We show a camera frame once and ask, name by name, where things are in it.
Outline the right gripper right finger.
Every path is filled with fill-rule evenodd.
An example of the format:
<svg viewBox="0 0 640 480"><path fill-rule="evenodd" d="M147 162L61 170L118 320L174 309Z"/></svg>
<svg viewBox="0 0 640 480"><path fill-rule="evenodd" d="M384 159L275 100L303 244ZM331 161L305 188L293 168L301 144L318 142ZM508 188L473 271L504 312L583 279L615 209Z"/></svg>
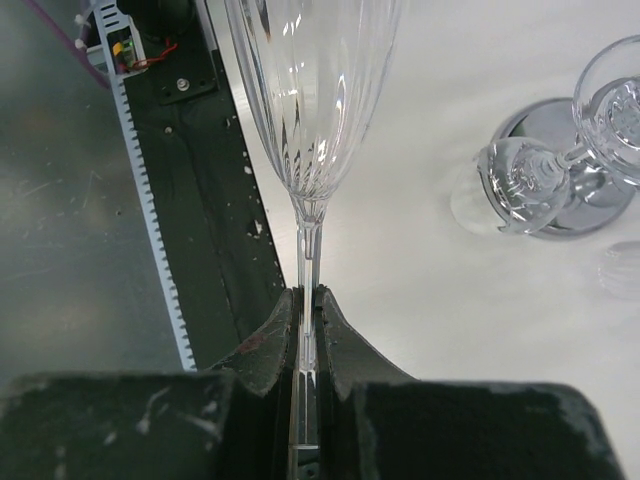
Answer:
<svg viewBox="0 0 640 480"><path fill-rule="evenodd" d="M600 416L557 383L421 381L315 301L325 479L620 479Z"/></svg>

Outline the ribbed champagne flute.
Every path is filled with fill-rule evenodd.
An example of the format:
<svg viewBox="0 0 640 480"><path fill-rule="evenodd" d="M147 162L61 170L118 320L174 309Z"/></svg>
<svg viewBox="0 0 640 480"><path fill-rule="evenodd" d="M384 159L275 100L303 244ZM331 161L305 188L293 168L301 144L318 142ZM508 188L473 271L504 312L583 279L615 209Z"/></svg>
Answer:
<svg viewBox="0 0 640 480"><path fill-rule="evenodd" d="M228 1L241 78L257 132L292 202L301 312L290 450L318 453L313 318L323 223L383 89L401 1Z"/></svg>

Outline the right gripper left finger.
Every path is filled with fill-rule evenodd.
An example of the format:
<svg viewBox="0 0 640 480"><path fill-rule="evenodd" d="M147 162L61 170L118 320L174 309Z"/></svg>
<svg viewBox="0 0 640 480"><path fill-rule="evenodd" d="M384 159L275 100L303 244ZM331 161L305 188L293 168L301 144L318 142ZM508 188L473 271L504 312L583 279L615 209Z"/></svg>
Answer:
<svg viewBox="0 0 640 480"><path fill-rule="evenodd" d="M5 479L283 479L295 293L193 373L34 374L1 392Z"/></svg>

